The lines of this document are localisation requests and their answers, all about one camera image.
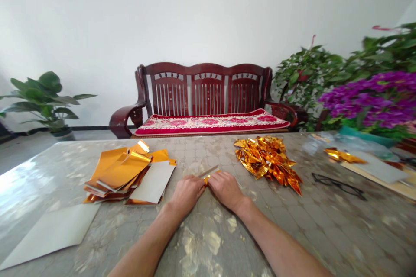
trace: hand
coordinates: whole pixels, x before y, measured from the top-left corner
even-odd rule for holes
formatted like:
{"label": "hand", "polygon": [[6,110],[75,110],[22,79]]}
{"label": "hand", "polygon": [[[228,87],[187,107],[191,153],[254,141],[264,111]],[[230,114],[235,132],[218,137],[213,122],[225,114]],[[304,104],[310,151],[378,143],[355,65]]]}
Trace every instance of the hand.
{"label": "hand", "polygon": [[195,175],[187,175],[176,184],[175,192],[169,203],[183,218],[195,206],[205,190],[204,186],[205,182],[203,179]]}
{"label": "hand", "polygon": [[245,196],[241,192],[235,177],[228,172],[213,173],[208,179],[208,185],[222,204],[238,214],[237,210],[244,202]]}

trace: wooden bench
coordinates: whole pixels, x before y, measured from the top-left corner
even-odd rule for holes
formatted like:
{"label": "wooden bench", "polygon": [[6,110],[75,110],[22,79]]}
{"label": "wooden bench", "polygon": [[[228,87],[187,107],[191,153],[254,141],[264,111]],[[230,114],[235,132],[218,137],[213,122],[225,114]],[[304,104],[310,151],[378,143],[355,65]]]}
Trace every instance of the wooden bench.
{"label": "wooden bench", "polygon": [[[110,119],[110,129],[119,139],[132,136],[127,126],[129,118],[137,128],[143,124],[144,108],[148,117],[153,113],[203,116],[246,113],[269,104],[275,116],[278,114],[277,117],[281,119],[291,118],[289,129],[293,129],[298,122],[297,113],[292,107],[271,99],[270,67],[253,64],[224,67],[211,63],[186,67],[163,62],[140,65],[135,76],[139,94],[136,104],[118,109]],[[147,76],[150,76],[152,85],[153,109]]]}

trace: white paper sheet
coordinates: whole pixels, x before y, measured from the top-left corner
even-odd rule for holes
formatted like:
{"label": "white paper sheet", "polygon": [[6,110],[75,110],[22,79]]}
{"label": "white paper sheet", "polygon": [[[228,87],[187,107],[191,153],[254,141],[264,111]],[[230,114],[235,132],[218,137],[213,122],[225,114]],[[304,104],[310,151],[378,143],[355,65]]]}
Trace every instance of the white paper sheet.
{"label": "white paper sheet", "polygon": [[0,265],[0,270],[78,245],[100,205],[80,204],[45,213]]}
{"label": "white paper sheet", "polygon": [[129,198],[158,203],[174,169],[175,166],[169,165],[169,161],[152,163],[142,182]]}
{"label": "white paper sheet", "polygon": [[375,176],[376,178],[382,180],[385,183],[392,184],[397,182],[398,180],[405,179],[409,177],[406,172],[403,172],[391,165],[388,165],[382,162],[377,157],[370,155],[363,151],[350,151],[351,155],[357,156],[358,158],[367,161],[366,164],[357,164],[357,167],[366,171],[368,174]]}

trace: plastic bag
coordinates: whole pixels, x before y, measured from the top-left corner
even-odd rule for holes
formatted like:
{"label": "plastic bag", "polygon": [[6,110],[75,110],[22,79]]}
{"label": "plastic bag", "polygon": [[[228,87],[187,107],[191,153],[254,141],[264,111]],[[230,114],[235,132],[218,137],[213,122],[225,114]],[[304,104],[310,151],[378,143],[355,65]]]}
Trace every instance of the plastic bag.
{"label": "plastic bag", "polygon": [[313,156],[325,148],[336,147],[339,151],[353,152],[354,150],[364,151],[384,161],[400,162],[400,158],[391,152],[387,147],[376,142],[365,141],[356,136],[322,132],[308,135],[303,150]]}
{"label": "plastic bag", "polygon": [[384,161],[400,162],[400,158],[392,153],[386,146],[372,141],[365,141],[356,136],[336,134],[334,135],[334,147],[342,151],[359,150],[380,158]]}

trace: seat cushion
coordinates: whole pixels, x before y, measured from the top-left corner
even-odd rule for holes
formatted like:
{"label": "seat cushion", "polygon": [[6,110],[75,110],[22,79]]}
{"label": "seat cushion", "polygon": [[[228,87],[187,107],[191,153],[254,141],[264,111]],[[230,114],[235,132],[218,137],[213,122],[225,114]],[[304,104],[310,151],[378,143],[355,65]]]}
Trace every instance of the seat cushion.
{"label": "seat cushion", "polygon": [[134,137],[281,132],[282,129],[286,129],[289,125],[289,121],[270,115],[262,108],[250,113],[226,115],[152,115],[135,131]]}

